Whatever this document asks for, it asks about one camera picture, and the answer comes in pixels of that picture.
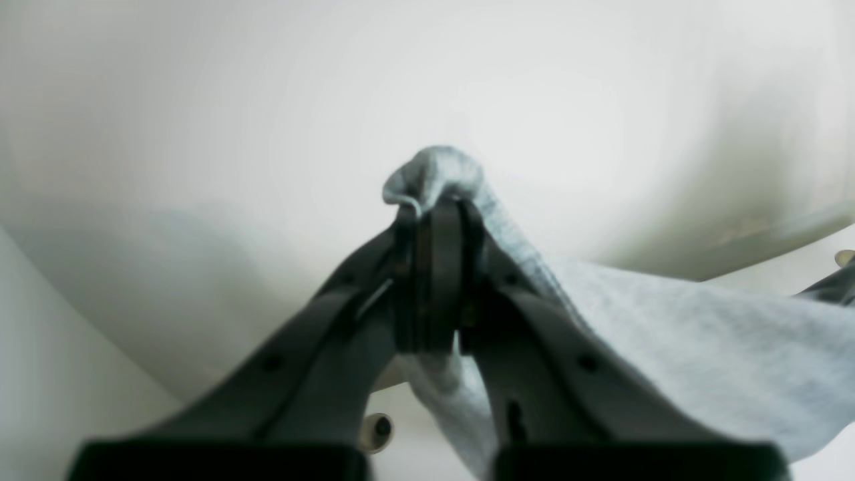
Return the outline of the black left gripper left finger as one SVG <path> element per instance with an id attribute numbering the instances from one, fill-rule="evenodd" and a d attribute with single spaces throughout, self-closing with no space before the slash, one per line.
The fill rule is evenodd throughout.
<path id="1" fill-rule="evenodd" d="M 396 281 L 417 213 L 348 256 L 225 381 L 143 432 L 94 440 L 70 480 L 373 480 L 357 447 L 373 384 L 396 353 Z"/>

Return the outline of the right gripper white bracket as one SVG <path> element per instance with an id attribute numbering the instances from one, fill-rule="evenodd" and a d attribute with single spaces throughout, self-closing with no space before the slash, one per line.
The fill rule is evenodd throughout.
<path id="1" fill-rule="evenodd" d="M 796 297 L 844 307 L 854 304 L 854 250 L 842 250 L 834 256 L 839 270 L 822 278 Z"/>

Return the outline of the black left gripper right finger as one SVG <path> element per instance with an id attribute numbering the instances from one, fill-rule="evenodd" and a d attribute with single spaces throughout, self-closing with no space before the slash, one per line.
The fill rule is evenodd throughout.
<path id="1" fill-rule="evenodd" d="M 767 442 L 703 427 L 536 291 L 476 207 L 431 211 L 431 350 L 480 370 L 500 451 L 492 480 L 788 480 Z"/>

